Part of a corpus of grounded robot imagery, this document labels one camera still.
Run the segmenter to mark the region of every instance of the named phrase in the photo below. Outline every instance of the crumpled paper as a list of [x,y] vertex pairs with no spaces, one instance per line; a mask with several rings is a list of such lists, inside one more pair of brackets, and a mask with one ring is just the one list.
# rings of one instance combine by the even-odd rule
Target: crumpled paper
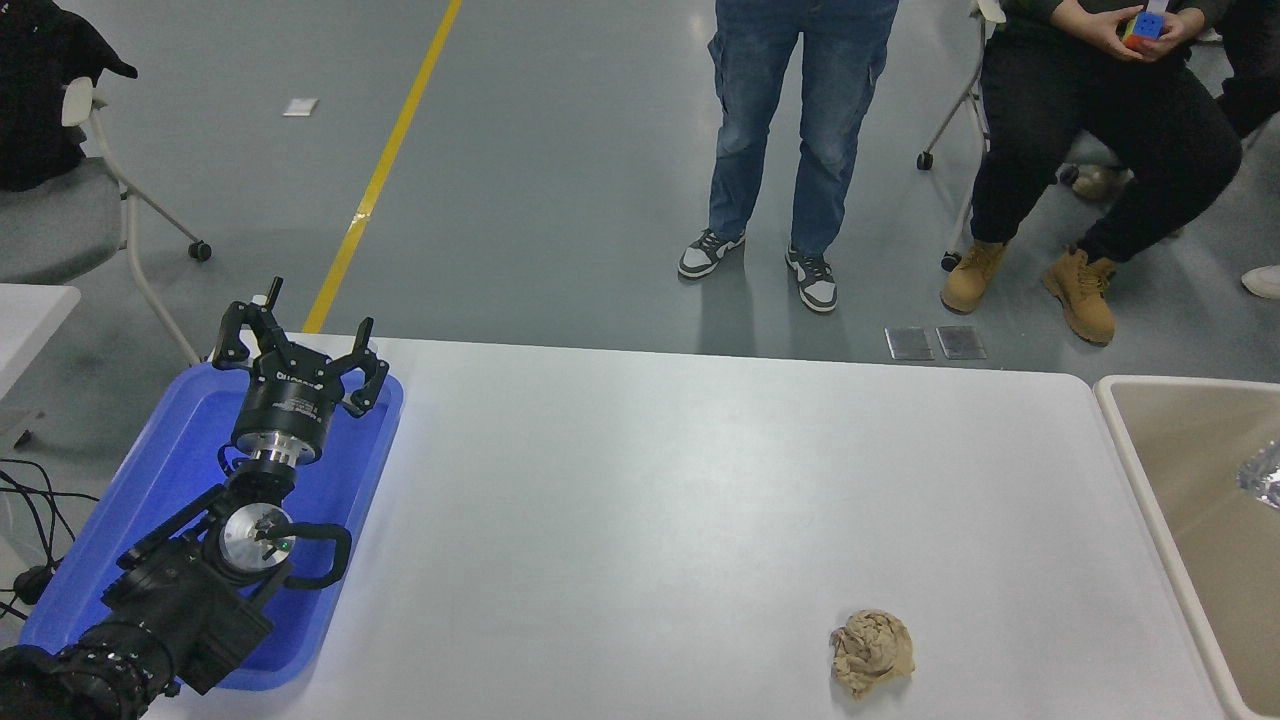
[[863,700],[877,684],[915,670],[915,647],[901,620],[882,610],[863,610],[844,628],[831,633],[836,657],[831,670],[849,688],[854,700]]

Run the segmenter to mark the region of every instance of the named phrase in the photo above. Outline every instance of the robotic arm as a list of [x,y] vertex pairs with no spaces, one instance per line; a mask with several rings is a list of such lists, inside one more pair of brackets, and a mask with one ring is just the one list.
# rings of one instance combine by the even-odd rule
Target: robotic arm
[[[276,591],[321,589],[346,574],[351,533],[296,523],[283,501],[296,466],[323,455],[334,409],[364,415],[388,364],[369,347],[371,318],[338,359],[289,341],[271,315],[282,284],[275,278],[261,302],[227,309],[210,357],[219,370],[250,373],[228,443],[246,457],[224,464],[224,484],[116,561],[124,574],[102,594],[111,614],[74,644],[56,655],[29,646],[0,651],[0,720],[134,720],[156,697],[177,694],[179,679],[205,694],[271,632],[262,607]],[[239,338],[244,327],[257,340],[252,359]],[[347,393],[342,375],[357,368],[365,383]],[[298,541],[334,543],[328,573],[293,574],[289,553]]]

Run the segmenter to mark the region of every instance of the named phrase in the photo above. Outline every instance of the hand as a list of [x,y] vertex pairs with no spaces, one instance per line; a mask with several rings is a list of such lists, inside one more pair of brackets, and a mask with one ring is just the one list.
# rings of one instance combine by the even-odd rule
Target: hand
[[1157,40],[1143,41],[1138,47],[1143,63],[1155,63],[1169,55],[1183,42],[1194,40],[1204,29],[1204,14],[1196,9],[1183,10],[1178,14],[1165,13],[1165,27],[1160,31]]
[[1050,22],[1053,27],[1068,35],[1088,42],[1117,60],[1128,63],[1144,60],[1146,56],[1142,53],[1125,47],[1116,31],[1121,24],[1137,17],[1142,12],[1142,5],[1134,5],[1123,10],[1091,13],[1082,8],[1078,0],[1062,0],[1050,17]]

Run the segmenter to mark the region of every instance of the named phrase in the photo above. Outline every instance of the blue tray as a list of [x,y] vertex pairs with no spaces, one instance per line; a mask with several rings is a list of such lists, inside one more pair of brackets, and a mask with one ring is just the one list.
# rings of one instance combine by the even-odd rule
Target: blue tray
[[[348,391],[364,383],[358,372],[344,380]],[[178,375],[32,611],[22,643],[56,652],[106,618],[100,598],[122,574],[116,557],[227,479],[218,465],[218,448],[230,438],[247,388],[248,373],[243,370],[215,370],[205,364]],[[364,418],[334,411],[324,455],[298,468],[297,489],[284,501],[289,516],[338,523],[358,541],[403,401],[403,388],[388,377],[378,404]],[[303,542],[291,560],[296,573],[321,575],[329,569],[332,552],[332,543]],[[319,592],[278,592],[265,607],[275,629],[219,687],[265,691],[301,673],[320,650],[340,591],[342,583]]]

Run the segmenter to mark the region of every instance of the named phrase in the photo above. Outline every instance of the gray floor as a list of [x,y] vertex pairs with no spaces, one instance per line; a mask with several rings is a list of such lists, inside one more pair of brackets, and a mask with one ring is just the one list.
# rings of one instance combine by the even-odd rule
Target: gray floor
[[[445,0],[61,5],[141,70],[102,81],[122,163],[214,246],[196,264],[175,231],[143,213],[146,269],[193,342],[207,348],[227,304],[265,291],[274,274],[287,281],[276,315],[300,329]],[[936,365],[1089,383],[1276,380],[1280,302],[1249,296],[1239,275],[1280,261],[1280,129],[1180,238],[1123,268],[1110,347],[1076,340],[1039,286],[1100,213],[1060,187],[1023,225],[983,307],[966,318],[942,309],[938,259],[978,156],[957,122],[932,173],[914,159],[975,58],[965,5],[902,3],[845,229],[828,252],[841,305],[818,316],[782,263],[794,73],[750,242],[686,282],[675,263],[705,223],[719,122],[705,50],[713,3],[466,0],[324,331],[351,333],[371,315],[375,334],[392,337],[892,363],[884,327],[966,324],[989,359]],[[1220,50],[1194,63],[1216,90],[1228,72]],[[316,114],[282,118],[291,97],[319,97]],[[123,255],[73,284],[83,301],[0,406],[47,413],[17,456],[44,462],[63,489],[100,492],[184,365]],[[68,505],[83,521],[87,507]],[[35,561],[20,515],[0,520],[18,565]]]

